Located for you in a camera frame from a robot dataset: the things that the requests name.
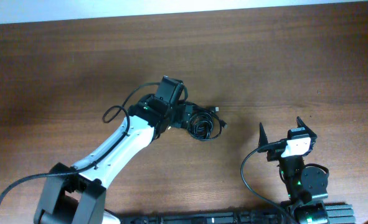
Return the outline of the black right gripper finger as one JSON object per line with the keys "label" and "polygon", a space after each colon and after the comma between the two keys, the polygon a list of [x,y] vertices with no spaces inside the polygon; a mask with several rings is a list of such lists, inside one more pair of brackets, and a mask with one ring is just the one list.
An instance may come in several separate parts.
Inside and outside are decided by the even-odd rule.
{"label": "black right gripper finger", "polygon": [[305,125],[304,121],[299,116],[296,117],[296,123],[297,123],[297,128],[303,128],[304,130],[309,130],[309,127]]}
{"label": "black right gripper finger", "polygon": [[265,133],[264,127],[262,123],[259,123],[259,140],[258,147],[263,147],[268,144],[268,138]]}

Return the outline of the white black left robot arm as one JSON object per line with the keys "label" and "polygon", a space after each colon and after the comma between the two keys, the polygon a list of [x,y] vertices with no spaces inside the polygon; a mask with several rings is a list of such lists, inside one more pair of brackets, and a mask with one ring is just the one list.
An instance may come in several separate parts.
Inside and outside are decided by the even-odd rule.
{"label": "white black left robot arm", "polygon": [[194,105],[154,95],[125,111],[120,127],[87,157],[68,167],[58,163],[47,174],[34,223],[119,224],[105,209],[106,191],[125,165],[168,127],[186,128]]}

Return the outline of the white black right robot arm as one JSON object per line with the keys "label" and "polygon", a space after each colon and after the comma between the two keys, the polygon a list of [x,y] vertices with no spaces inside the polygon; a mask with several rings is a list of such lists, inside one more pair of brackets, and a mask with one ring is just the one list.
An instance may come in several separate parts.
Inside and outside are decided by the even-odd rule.
{"label": "white black right robot arm", "polygon": [[280,178],[286,186],[289,201],[281,206],[298,223],[329,223],[323,200],[328,197],[329,170],[318,164],[305,164],[304,157],[311,153],[317,135],[301,118],[297,127],[288,130],[287,137],[269,142],[262,124],[258,151],[267,154],[267,161],[278,162]]}

